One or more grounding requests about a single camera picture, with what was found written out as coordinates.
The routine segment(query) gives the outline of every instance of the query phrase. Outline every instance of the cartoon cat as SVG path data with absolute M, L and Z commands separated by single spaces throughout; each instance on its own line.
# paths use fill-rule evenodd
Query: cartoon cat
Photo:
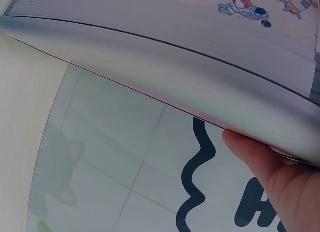
M 85 151 L 82 141 L 67 140 L 62 132 L 48 123 L 33 175 L 29 207 L 42 220 L 48 216 L 45 194 L 66 206 L 76 206 L 77 197 L 70 182 L 74 168 Z

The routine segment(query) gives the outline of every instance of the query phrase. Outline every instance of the cat ear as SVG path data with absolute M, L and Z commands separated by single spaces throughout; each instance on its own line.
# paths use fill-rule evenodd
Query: cat ear
M 77 205 L 77 196 L 73 189 L 69 186 L 64 191 L 59 193 L 58 196 L 54 197 L 58 202 L 66 205 L 74 207 Z
M 68 140 L 70 146 L 70 154 L 72 161 L 78 162 L 82 158 L 85 151 L 85 144 L 78 140 Z

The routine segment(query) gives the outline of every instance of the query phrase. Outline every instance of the hand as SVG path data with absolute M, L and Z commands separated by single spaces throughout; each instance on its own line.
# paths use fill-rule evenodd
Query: hand
M 231 130 L 222 136 L 264 187 L 287 232 L 320 231 L 320 170 L 286 164 L 267 145 Z

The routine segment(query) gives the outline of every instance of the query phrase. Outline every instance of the white page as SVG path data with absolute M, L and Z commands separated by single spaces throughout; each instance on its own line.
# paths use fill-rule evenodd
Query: white page
M 192 115 L 69 66 L 41 143 L 27 231 L 283 232 L 261 185 L 221 134 Z M 197 167 L 198 153 L 208 161 Z M 184 181 L 182 173 L 189 174 Z M 192 197 L 202 202 L 186 210 L 190 175 L 202 193 L 193 190 Z

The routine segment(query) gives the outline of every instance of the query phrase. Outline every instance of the illustration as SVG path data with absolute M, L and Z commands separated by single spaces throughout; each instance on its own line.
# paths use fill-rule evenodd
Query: illustration
M 183 187 L 190 198 L 183 203 L 176 214 L 175 223 L 180 232 L 191 231 L 186 222 L 187 214 L 206 200 L 206 196 L 193 183 L 192 176 L 199 166 L 213 159 L 216 154 L 216 148 L 207 134 L 205 122 L 194 118 L 193 131 L 199 142 L 200 151 L 185 165 L 181 175 Z
M 241 14 L 250 20 L 261 20 L 264 27 L 271 27 L 269 12 L 261 7 L 254 5 L 250 0 L 232 0 L 232 3 L 219 4 L 219 11 L 227 15 Z
M 284 3 L 284 11 L 291 12 L 292 14 L 296 14 L 296 16 L 301 19 L 300 13 L 304 10 L 308 9 L 310 6 L 314 8 L 318 8 L 318 4 L 313 2 L 312 0 L 278 0 Z
M 85 151 L 82 141 L 67 140 L 62 132 L 48 123 L 41 141 L 32 180 L 29 207 L 41 220 L 48 216 L 46 195 L 66 206 L 76 206 L 71 188 L 74 168 Z

